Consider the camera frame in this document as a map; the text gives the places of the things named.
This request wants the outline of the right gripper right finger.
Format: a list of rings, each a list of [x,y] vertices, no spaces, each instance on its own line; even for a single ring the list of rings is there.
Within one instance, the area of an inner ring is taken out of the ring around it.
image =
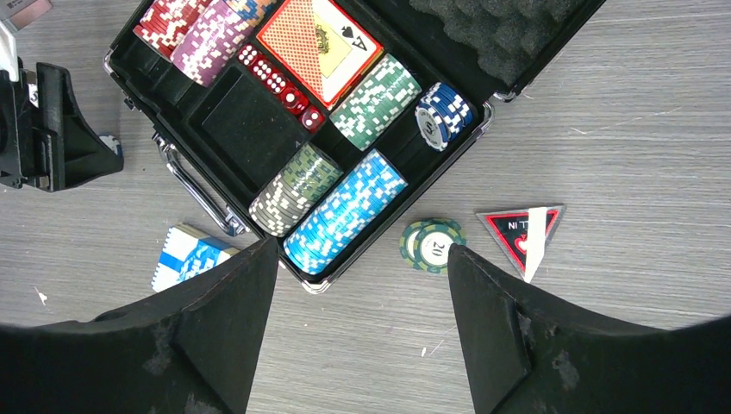
[[[655,328],[575,305],[461,245],[448,282],[475,412],[628,410],[627,352]]]

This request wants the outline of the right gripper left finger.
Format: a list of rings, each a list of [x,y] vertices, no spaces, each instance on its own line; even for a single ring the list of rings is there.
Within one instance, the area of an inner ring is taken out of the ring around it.
[[[114,333],[112,413],[243,413],[277,280],[278,245],[255,242],[209,271],[93,323]]]

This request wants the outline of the blue playing card deck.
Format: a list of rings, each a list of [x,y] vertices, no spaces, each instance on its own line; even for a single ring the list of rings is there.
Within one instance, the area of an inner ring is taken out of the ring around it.
[[[168,229],[151,287],[154,292],[162,292],[207,272],[239,252],[189,224],[176,224]]]

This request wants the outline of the purple poker chip stack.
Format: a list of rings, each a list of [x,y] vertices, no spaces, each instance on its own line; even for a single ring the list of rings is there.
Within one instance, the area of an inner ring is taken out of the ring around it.
[[[212,1],[173,50],[172,64],[195,83],[208,87],[251,31],[225,1]]]

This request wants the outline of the black poker chip case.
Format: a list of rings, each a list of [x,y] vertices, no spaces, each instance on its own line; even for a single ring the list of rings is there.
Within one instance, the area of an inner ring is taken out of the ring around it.
[[[598,1],[144,1],[105,58],[222,229],[327,290],[598,11]]]

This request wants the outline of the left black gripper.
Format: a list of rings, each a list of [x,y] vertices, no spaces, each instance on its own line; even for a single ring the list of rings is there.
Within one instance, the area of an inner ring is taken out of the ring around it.
[[[48,63],[36,65],[35,110],[22,59],[16,63],[16,81],[8,70],[1,70],[1,184],[20,189],[38,176],[34,132],[41,154],[34,186],[42,191],[69,190],[120,172],[123,157],[84,119],[69,71]]]

